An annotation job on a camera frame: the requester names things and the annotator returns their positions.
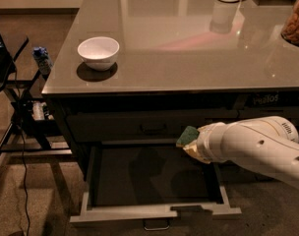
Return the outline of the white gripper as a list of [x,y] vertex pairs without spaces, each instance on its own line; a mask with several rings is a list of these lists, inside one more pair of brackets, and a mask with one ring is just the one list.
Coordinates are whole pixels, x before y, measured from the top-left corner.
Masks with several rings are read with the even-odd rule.
[[226,161],[221,151],[221,141],[226,130],[222,122],[205,125],[198,129],[197,140],[193,140],[183,147],[183,150],[197,161],[210,164]]

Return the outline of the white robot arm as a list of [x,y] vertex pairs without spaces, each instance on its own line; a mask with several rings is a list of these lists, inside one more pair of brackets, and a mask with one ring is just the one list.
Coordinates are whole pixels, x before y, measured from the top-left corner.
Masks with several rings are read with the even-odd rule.
[[203,163],[232,161],[299,190],[299,136],[287,119],[270,116],[187,127],[176,142]]

